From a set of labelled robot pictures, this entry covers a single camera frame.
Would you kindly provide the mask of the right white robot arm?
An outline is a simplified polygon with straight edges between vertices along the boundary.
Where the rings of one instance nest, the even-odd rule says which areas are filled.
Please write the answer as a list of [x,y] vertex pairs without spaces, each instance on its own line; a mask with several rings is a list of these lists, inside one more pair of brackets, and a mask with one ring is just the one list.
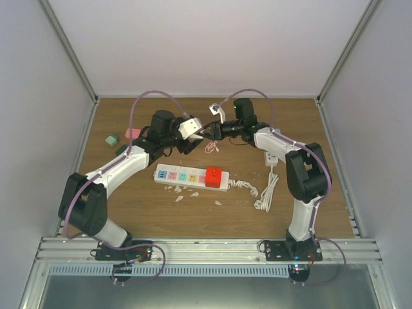
[[274,155],[285,164],[294,209],[283,250],[288,259],[299,261],[316,250],[315,219],[319,204],[329,195],[332,186],[323,150],[317,143],[301,144],[259,122],[249,98],[238,98],[233,105],[235,120],[225,120],[219,104],[209,106],[211,113],[221,119],[205,126],[210,132],[204,137],[220,141],[240,136],[242,141]]

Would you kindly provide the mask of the white multicolour power strip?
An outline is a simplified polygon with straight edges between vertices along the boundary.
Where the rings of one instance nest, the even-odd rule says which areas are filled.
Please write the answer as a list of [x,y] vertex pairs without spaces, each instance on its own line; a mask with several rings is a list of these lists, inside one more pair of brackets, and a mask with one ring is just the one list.
[[[207,179],[207,171],[209,169],[217,171],[216,184],[212,184],[212,180]],[[258,190],[250,183],[243,180],[232,179],[230,178],[229,172],[213,167],[200,169],[179,165],[158,164],[153,177],[156,183],[164,184],[168,187],[188,187],[219,192],[227,192],[231,187],[237,187],[248,189],[250,195],[253,197],[258,196]]]

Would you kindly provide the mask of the light green plug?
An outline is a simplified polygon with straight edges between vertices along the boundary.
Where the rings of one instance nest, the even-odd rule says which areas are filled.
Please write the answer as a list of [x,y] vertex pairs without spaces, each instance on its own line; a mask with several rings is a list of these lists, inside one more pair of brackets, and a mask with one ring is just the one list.
[[105,142],[107,143],[107,145],[109,145],[110,147],[114,147],[115,145],[118,144],[119,142],[119,136],[118,135],[109,135],[106,139]]

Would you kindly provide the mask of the dark green dragon adapter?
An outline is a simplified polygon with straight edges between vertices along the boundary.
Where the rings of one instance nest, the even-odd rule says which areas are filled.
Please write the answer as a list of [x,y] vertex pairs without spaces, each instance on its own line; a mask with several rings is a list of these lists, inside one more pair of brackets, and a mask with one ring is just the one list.
[[120,146],[120,147],[115,151],[116,156],[119,156],[119,155],[121,155],[122,153],[124,153],[125,151],[127,151],[128,147],[129,147],[129,146],[126,145],[126,144]]

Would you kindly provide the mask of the red cube socket adapter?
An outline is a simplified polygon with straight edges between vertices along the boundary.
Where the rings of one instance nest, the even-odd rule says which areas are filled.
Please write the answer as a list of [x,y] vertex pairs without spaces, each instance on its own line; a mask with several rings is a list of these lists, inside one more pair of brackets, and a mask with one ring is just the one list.
[[217,167],[206,168],[205,186],[210,188],[220,188],[222,170]]

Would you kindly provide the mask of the pink plug adapter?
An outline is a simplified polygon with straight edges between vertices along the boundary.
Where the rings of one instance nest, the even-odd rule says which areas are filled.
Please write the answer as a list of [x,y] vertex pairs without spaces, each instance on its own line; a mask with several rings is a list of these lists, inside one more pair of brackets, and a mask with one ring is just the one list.
[[130,128],[128,128],[125,132],[125,137],[128,140],[134,140],[134,139],[136,139],[140,136],[140,133],[141,133],[141,129],[135,129],[135,128],[130,129]]

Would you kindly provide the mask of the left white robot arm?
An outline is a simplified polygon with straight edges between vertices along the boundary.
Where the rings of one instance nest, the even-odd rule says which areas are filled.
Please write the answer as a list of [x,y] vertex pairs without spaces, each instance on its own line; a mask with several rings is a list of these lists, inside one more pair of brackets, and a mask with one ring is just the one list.
[[175,117],[159,110],[143,134],[106,165],[81,175],[73,173],[66,182],[59,218],[66,226],[104,242],[119,260],[129,258],[133,245],[128,233],[108,217],[108,198],[126,180],[165,156],[166,149],[190,153],[196,144],[190,139],[203,129],[198,118]]

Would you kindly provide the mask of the white charger with pink cable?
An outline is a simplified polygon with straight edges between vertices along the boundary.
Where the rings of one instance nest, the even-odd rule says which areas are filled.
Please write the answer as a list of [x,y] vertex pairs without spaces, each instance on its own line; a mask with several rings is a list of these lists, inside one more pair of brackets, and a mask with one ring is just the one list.
[[209,143],[205,146],[204,151],[205,151],[205,153],[207,153],[207,154],[211,154],[211,153],[213,153],[213,152],[217,152],[217,153],[218,153],[218,152],[220,151],[219,148],[218,148],[218,142],[215,141],[215,140],[209,142]]

